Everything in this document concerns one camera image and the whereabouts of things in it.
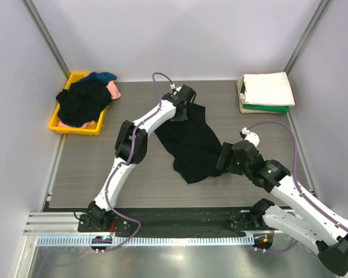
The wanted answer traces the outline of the black t shirt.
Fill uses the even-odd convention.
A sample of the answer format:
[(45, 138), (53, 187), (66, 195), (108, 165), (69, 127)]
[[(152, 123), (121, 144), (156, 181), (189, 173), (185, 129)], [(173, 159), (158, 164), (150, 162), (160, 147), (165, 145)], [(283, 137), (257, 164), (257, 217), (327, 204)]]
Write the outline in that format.
[(163, 147), (174, 157), (174, 171), (188, 184), (226, 172), (216, 168), (222, 145), (207, 125), (205, 112), (205, 107), (193, 104), (187, 109), (187, 120), (167, 120), (155, 130)]

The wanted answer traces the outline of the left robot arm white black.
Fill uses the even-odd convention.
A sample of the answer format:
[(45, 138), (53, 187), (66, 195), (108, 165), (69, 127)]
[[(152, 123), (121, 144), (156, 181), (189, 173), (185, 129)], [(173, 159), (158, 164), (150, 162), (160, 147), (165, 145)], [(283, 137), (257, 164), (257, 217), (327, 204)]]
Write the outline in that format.
[(113, 208), (119, 192), (131, 171), (147, 154), (148, 138), (168, 120), (187, 120), (187, 107), (196, 97), (189, 86), (171, 86), (160, 102), (139, 119), (124, 121), (115, 143), (115, 158), (111, 171), (97, 196), (89, 203), (84, 221), (98, 231), (106, 231), (113, 221)]

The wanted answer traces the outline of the yellow plastic bin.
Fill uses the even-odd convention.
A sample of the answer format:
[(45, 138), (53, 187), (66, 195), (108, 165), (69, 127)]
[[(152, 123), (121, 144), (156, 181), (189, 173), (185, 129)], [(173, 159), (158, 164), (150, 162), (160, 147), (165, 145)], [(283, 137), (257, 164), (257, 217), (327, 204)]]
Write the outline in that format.
[[(72, 83), (75, 83), (88, 75), (89, 75), (88, 72), (71, 73), (64, 89), (69, 89)], [(61, 134), (80, 134), (80, 135), (87, 135), (87, 136), (98, 136), (101, 133), (108, 107), (106, 107), (104, 110), (101, 111), (97, 122), (95, 122), (93, 125), (87, 125), (84, 128), (58, 126), (60, 122), (60, 118), (57, 115), (59, 109), (60, 109), (60, 104), (57, 103), (57, 106), (48, 124), (48, 128), (50, 130), (53, 130)]]

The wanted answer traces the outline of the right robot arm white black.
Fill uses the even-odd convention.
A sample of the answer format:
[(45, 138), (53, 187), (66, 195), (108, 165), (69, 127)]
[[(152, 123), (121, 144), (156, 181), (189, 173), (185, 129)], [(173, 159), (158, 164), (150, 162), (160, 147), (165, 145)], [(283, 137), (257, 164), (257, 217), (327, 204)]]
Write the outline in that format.
[(292, 215), (272, 201), (262, 199), (250, 209), (256, 229), (277, 229), (311, 249), (332, 273), (348, 272), (348, 220), (321, 203), (280, 162), (266, 160), (257, 149), (259, 136), (243, 128), (241, 141), (223, 143), (217, 168), (243, 175), (255, 186), (282, 200)]

